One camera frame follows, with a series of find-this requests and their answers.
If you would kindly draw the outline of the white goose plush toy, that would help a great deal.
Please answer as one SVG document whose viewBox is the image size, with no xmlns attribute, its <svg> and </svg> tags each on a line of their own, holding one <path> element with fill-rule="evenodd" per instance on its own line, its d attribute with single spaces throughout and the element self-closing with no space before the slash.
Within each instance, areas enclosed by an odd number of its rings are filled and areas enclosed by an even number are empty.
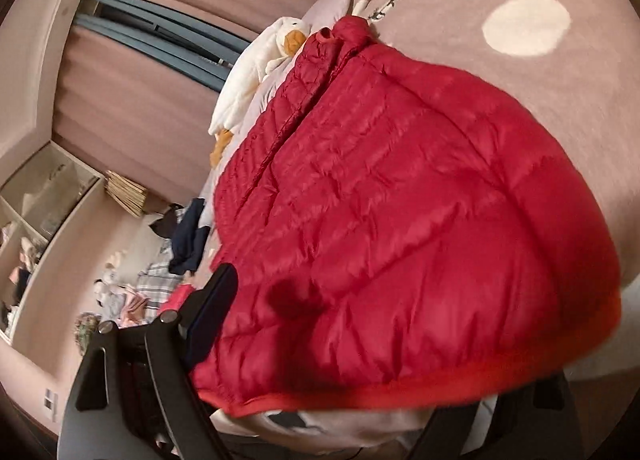
<svg viewBox="0 0 640 460">
<path fill-rule="evenodd" d="M 244 115 L 259 85 L 283 62 L 303 47 L 310 26 L 302 19 L 284 16 L 263 30 L 232 65 L 217 98 L 208 134 L 215 138 L 209 155 L 210 167 L 221 161 L 224 149 L 239 131 Z"/>
</svg>

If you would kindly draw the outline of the beige pillow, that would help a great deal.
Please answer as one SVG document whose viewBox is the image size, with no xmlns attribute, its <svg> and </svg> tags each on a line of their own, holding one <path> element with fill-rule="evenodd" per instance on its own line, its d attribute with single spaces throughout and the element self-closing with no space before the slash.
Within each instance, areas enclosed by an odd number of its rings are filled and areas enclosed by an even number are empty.
<svg viewBox="0 0 640 460">
<path fill-rule="evenodd" d="M 141 218 L 136 231 L 127 240 L 125 246 L 118 249 L 124 253 L 122 264 L 119 267 L 119 277 L 124 284 L 135 285 L 139 273 L 151 263 L 162 244 L 168 241 L 154 235 L 149 228 L 149 224 L 161 216 L 160 214 L 151 214 Z"/>
</svg>

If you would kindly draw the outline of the pile of pink white clothes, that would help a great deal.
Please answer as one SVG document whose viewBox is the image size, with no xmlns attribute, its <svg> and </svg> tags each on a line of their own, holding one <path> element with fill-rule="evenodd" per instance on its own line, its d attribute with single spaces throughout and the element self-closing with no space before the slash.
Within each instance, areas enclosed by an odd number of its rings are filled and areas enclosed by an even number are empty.
<svg viewBox="0 0 640 460">
<path fill-rule="evenodd" d="M 105 275 L 94 281 L 93 292 L 103 320 L 114 321 L 119 328 L 145 323 L 148 298 L 134 287 L 114 282 L 113 277 Z"/>
</svg>

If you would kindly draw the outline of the plush toys on headboard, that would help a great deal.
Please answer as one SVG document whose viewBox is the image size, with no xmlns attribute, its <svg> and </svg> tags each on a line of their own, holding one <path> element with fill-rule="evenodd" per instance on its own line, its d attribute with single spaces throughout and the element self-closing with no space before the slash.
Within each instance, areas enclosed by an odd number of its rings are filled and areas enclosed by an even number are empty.
<svg viewBox="0 0 640 460">
<path fill-rule="evenodd" d="M 97 301 L 101 302 L 107 294 L 125 292 L 126 284 L 119 277 L 119 267 L 123 258 L 124 253 L 122 251 L 116 251 L 107 258 L 101 276 L 93 282 L 93 293 Z"/>
</svg>

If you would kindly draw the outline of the dark brown garment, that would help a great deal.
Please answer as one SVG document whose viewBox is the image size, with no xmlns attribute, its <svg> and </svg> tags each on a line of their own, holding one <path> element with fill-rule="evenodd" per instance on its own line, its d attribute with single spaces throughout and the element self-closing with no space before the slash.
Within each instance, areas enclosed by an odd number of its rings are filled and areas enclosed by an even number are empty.
<svg viewBox="0 0 640 460">
<path fill-rule="evenodd" d="M 149 224 L 149 228 L 154 235 L 165 240 L 170 240 L 182 220 L 183 210 L 184 207 L 182 205 L 171 203 L 167 211 L 164 212 L 160 218 L 157 218 L 157 220 Z"/>
</svg>

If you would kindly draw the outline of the pleated beige lamp shade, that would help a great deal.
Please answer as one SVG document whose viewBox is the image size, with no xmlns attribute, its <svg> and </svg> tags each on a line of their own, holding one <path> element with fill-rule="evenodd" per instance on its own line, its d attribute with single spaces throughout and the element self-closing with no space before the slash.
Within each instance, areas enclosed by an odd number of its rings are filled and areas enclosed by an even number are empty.
<svg viewBox="0 0 640 460">
<path fill-rule="evenodd" d="M 113 171 L 106 172 L 106 193 L 128 214 L 141 217 L 148 190 L 129 178 Z"/>
</svg>

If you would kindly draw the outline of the folded red down jacket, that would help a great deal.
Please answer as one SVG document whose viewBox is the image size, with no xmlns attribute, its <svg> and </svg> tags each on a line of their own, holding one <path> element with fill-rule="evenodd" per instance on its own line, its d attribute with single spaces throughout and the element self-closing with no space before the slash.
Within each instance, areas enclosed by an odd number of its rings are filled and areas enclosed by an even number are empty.
<svg viewBox="0 0 640 460">
<path fill-rule="evenodd" d="M 192 284 L 182 283 L 175 288 L 174 292 L 169 295 L 168 300 L 160 306 L 158 313 L 167 313 L 168 311 L 179 311 L 188 297 L 196 291 Z"/>
</svg>

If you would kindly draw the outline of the white wall shelf unit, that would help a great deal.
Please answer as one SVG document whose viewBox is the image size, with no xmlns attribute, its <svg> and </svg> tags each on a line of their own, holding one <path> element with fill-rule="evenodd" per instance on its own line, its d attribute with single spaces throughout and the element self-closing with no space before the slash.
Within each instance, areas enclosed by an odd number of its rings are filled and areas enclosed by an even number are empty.
<svg viewBox="0 0 640 460">
<path fill-rule="evenodd" d="M 1 187 L 1 339 L 26 350 L 27 330 L 62 258 L 105 197 L 104 176 L 49 142 Z"/>
</svg>

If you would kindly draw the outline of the blue curtain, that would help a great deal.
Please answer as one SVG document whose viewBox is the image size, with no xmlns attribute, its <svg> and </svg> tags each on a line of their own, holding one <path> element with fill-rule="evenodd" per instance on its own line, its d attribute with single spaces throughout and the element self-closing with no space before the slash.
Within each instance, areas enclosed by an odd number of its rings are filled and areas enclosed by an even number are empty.
<svg viewBox="0 0 640 460">
<path fill-rule="evenodd" d="M 74 23 L 219 92 L 250 42 L 148 0 L 82 0 Z"/>
</svg>

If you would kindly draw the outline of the white power strip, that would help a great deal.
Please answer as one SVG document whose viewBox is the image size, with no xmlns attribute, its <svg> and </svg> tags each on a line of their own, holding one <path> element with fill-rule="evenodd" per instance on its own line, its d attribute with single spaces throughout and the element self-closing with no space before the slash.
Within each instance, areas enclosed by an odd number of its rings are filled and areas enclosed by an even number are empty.
<svg viewBox="0 0 640 460">
<path fill-rule="evenodd" d="M 56 411 L 58 411 L 58 394 L 51 388 L 46 388 L 43 394 L 43 413 L 48 420 L 55 422 Z"/>
</svg>

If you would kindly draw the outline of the plaid blanket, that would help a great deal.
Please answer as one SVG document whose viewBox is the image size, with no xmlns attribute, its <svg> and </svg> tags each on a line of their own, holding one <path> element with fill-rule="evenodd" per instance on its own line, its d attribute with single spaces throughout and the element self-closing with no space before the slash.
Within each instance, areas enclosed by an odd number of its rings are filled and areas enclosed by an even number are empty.
<svg viewBox="0 0 640 460">
<path fill-rule="evenodd" d="M 171 244 L 167 241 L 162 244 L 151 263 L 138 275 L 134 287 L 146 298 L 142 319 L 144 323 L 150 323 L 155 319 L 160 307 L 168 301 L 171 293 L 182 282 L 183 276 L 169 271 L 171 260 Z"/>
</svg>

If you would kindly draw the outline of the colourful crochet bag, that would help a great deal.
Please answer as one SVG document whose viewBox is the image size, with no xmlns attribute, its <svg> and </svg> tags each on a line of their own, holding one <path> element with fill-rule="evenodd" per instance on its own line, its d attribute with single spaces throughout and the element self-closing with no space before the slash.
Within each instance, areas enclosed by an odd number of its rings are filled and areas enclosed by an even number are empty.
<svg viewBox="0 0 640 460">
<path fill-rule="evenodd" d="M 98 330 L 101 316 L 97 313 L 81 313 L 74 323 L 74 341 L 81 356 L 86 354 L 93 334 Z"/>
</svg>

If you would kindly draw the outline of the polka dot bed sheet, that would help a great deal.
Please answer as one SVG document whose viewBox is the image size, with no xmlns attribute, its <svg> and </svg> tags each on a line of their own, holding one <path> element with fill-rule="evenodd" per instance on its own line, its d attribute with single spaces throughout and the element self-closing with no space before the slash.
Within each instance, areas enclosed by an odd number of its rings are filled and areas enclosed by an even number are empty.
<svg viewBox="0 0 640 460">
<path fill-rule="evenodd" d="M 319 0 L 414 59 L 474 73 L 520 100 L 561 142 L 603 211 L 634 290 L 639 272 L 639 20 L 628 0 Z"/>
</svg>

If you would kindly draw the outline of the navy blue garment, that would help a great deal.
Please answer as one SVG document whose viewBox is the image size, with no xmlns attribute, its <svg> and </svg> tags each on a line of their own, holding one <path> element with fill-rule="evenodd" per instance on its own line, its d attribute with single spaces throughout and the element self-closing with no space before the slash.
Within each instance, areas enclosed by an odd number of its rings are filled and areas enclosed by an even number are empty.
<svg viewBox="0 0 640 460">
<path fill-rule="evenodd" d="M 204 209 L 204 199 L 193 199 L 171 236 L 168 271 L 173 275 L 184 276 L 188 272 L 196 272 L 201 264 L 210 232 L 209 226 L 200 226 Z"/>
</svg>

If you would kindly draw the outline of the red down jacket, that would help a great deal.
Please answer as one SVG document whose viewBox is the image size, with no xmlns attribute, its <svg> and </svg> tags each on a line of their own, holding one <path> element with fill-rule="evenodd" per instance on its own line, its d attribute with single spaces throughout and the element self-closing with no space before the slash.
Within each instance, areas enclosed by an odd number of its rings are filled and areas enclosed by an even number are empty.
<svg viewBox="0 0 640 460">
<path fill-rule="evenodd" d="M 306 42 L 214 214 L 239 291 L 192 380 L 235 417 L 474 402 L 620 322 L 612 238 L 559 142 L 356 16 Z"/>
<path fill-rule="evenodd" d="M 174 292 L 169 295 L 168 300 L 160 306 L 158 313 L 167 313 L 168 311 L 179 311 L 188 297 L 196 291 L 192 284 L 182 283 L 175 288 Z"/>
</svg>

